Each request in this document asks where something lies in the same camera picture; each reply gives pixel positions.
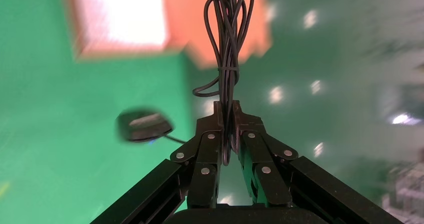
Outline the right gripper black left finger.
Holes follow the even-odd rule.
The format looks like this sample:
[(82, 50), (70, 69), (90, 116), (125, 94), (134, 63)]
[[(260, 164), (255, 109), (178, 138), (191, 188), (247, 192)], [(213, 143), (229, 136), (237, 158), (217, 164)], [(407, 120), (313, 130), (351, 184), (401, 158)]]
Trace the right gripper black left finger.
[(194, 223), (176, 213), (183, 202), (191, 208), (214, 208), (217, 203), (223, 114), (215, 101), (214, 113), (197, 120), (192, 139), (175, 150), (93, 223)]

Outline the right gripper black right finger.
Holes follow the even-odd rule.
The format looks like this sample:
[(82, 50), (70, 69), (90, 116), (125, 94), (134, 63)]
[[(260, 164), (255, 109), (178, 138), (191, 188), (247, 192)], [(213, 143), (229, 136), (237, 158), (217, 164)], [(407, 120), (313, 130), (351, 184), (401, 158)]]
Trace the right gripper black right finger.
[(398, 223), (292, 147), (270, 136), (261, 118), (232, 104), (234, 138), (246, 185), (267, 223)]

